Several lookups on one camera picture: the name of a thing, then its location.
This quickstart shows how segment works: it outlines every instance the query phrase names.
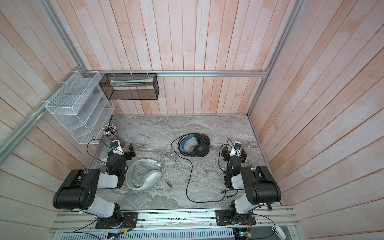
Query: white headphones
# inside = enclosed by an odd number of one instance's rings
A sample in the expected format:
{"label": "white headphones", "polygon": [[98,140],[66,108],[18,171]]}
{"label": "white headphones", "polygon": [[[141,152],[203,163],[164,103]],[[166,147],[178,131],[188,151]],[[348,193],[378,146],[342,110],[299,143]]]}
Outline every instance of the white headphones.
{"label": "white headphones", "polygon": [[[132,182],[133,171],[135,171],[136,166],[142,164],[143,167],[151,170],[144,176],[144,183],[141,187],[135,187]],[[150,187],[153,187],[160,179],[161,179],[161,164],[152,159],[140,159],[132,163],[132,165],[128,168],[127,175],[125,181],[128,187],[135,191],[145,191]]]}

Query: black headphones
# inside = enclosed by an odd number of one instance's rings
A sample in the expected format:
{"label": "black headphones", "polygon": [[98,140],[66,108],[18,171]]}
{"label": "black headphones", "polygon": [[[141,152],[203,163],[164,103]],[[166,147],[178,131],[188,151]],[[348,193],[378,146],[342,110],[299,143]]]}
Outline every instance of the black headphones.
{"label": "black headphones", "polygon": [[[186,152],[184,150],[184,145],[186,141],[189,139],[195,137],[197,141],[197,145],[193,148],[192,152]],[[187,157],[204,157],[208,154],[209,148],[211,147],[210,139],[205,134],[199,134],[199,133],[191,133],[186,134],[180,137],[179,142],[177,143],[177,147],[181,154]]]}

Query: black mesh basket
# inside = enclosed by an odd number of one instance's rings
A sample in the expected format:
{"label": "black mesh basket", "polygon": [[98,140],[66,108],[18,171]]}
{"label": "black mesh basket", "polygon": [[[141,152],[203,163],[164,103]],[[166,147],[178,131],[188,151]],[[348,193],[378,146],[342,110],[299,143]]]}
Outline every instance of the black mesh basket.
{"label": "black mesh basket", "polygon": [[159,84],[154,73],[108,73],[100,81],[108,100],[155,100]]}

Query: wooden wall panel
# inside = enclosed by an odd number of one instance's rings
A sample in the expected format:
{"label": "wooden wall panel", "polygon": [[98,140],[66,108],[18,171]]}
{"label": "wooden wall panel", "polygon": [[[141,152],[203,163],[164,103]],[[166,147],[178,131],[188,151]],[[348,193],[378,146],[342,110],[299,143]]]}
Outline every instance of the wooden wall panel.
{"label": "wooden wall panel", "polygon": [[[105,26],[100,25],[96,30],[103,29]],[[94,29],[89,29],[89,36],[95,34],[91,31]],[[103,43],[111,43],[108,36],[104,36]],[[114,64],[119,65],[120,61],[115,60]],[[4,141],[75,66],[38,0],[0,1],[0,141]],[[60,211],[52,205],[55,192],[71,169],[82,169],[88,162],[85,146],[76,143],[47,114],[0,165],[3,236],[46,238]]]}
{"label": "wooden wall panel", "polygon": [[[52,0],[86,67],[92,70],[265,69],[294,3]],[[258,80],[159,78],[158,100],[118,100],[115,113],[245,113]]]}
{"label": "wooden wall panel", "polygon": [[383,11],[309,0],[251,115],[307,239],[384,238]]}

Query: gray marble surface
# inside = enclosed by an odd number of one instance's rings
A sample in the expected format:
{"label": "gray marble surface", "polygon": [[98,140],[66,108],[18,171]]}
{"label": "gray marble surface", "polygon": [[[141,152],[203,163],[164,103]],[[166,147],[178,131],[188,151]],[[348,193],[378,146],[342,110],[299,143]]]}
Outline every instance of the gray marble surface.
{"label": "gray marble surface", "polygon": [[[167,150],[171,155],[169,144],[177,137],[198,132],[209,136],[212,147],[205,157],[189,159],[193,162],[192,181],[188,187],[190,199],[198,202],[220,200],[225,189],[224,173],[218,167],[219,147],[226,143],[227,139],[242,143],[248,156],[243,166],[256,167],[265,165],[260,148],[257,144],[251,125],[245,115],[228,116],[123,116],[112,120],[117,125],[121,137],[126,141],[123,148],[127,150],[129,143],[133,144],[136,157],[127,162],[130,166],[138,159],[150,158],[170,166],[175,159],[165,155]],[[193,148],[194,140],[187,141],[186,148]],[[102,158],[107,156],[109,149],[104,148]],[[179,209],[179,208],[210,208],[227,207],[233,199],[244,194],[239,191],[237,195],[224,198],[217,203],[194,203],[187,199],[185,189],[190,174],[190,163],[177,158],[179,164],[172,169],[165,169],[166,177],[173,187],[169,187],[164,179],[161,179],[154,187],[137,192],[129,189],[124,183],[121,189],[98,189],[97,195],[111,202],[116,202],[123,210],[132,209]],[[220,166],[226,168],[227,162],[220,158]],[[137,167],[133,182],[140,186],[143,176],[149,170]],[[228,191],[227,195],[233,195],[236,191]]]}

